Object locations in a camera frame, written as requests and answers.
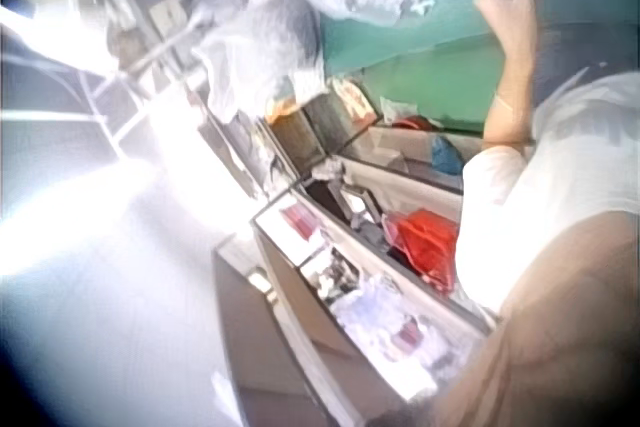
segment sleeve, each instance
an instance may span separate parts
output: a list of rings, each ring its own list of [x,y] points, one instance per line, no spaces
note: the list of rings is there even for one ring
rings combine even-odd
[[[492,245],[502,206],[525,167],[526,161],[517,150],[499,146],[476,155],[462,172],[464,196],[456,272],[465,293],[494,310],[497,297],[487,289],[486,271],[478,266],[488,259],[495,260]]]
[[[473,157],[462,172],[463,213],[503,205],[526,165],[524,157],[507,146],[492,147]]]

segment person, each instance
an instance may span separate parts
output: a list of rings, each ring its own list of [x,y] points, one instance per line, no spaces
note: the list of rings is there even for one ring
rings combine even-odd
[[[534,0],[475,5],[506,60],[456,264],[501,321],[445,391],[369,425],[640,425],[640,74],[576,76],[533,112]]]
[[[578,74],[532,115],[535,1],[475,5],[502,45],[505,65],[483,151],[463,171],[456,268],[472,299],[504,314],[509,294],[562,232],[606,213],[627,212],[630,223],[640,214],[640,73],[569,90]]]

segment red bag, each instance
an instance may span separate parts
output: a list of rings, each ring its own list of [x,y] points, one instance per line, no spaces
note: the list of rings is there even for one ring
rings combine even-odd
[[[383,226],[389,243],[404,252],[411,266],[430,284],[446,295],[453,291],[458,224],[417,210],[407,217],[387,214]]]

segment light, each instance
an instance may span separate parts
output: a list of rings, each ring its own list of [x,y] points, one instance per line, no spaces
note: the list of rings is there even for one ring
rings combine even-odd
[[[0,6],[0,24],[50,59],[99,75],[117,70],[118,59],[108,52],[104,33],[87,28],[79,17],[34,21]]]
[[[71,65],[107,75],[118,60],[107,49],[108,17],[101,7],[80,12],[78,0],[27,0],[33,19],[0,7],[0,23],[18,34],[32,50]]]
[[[180,204],[202,225],[222,232],[246,227],[258,210],[196,130],[194,108],[175,84],[145,106]]]
[[[108,229],[153,178],[126,160],[47,189],[0,224],[0,275],[20,273]]]
[[[249,275],[248,280],[251,285],[253,285],[263,294],[266,294],[272,289],[271,282],[269,282],[267,278],[260,272],[254,271],[251,275]]]

